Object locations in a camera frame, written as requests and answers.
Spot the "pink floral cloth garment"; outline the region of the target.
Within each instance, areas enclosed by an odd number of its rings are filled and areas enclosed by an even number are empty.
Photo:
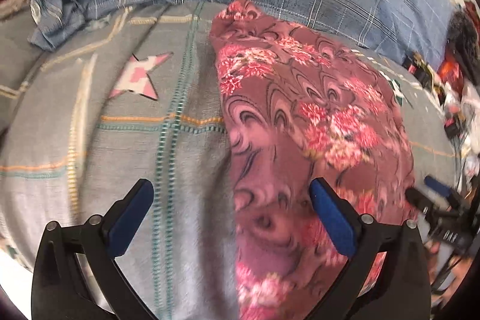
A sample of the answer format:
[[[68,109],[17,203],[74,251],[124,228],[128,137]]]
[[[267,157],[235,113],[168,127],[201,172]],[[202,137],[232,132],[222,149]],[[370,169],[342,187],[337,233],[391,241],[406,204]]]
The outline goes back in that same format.
[[[302,319],[346,263],[312,209],[323,178],[359,214],[400,224],[413,153],[387,80],[342,42],[249,0],[210,41],[231,151],[242,319]]]

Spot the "clutter pile beside bed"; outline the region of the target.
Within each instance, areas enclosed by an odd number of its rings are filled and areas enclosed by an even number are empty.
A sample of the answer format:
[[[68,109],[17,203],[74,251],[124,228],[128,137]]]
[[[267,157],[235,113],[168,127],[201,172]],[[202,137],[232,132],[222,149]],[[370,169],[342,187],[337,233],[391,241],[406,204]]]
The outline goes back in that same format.
[[[479,13],[470,0],[448,22],[442,62],[434,70],[420,53],[408,51],[402,67],[444,104],[447,93],[462,98],[465,85],[479,88]]]

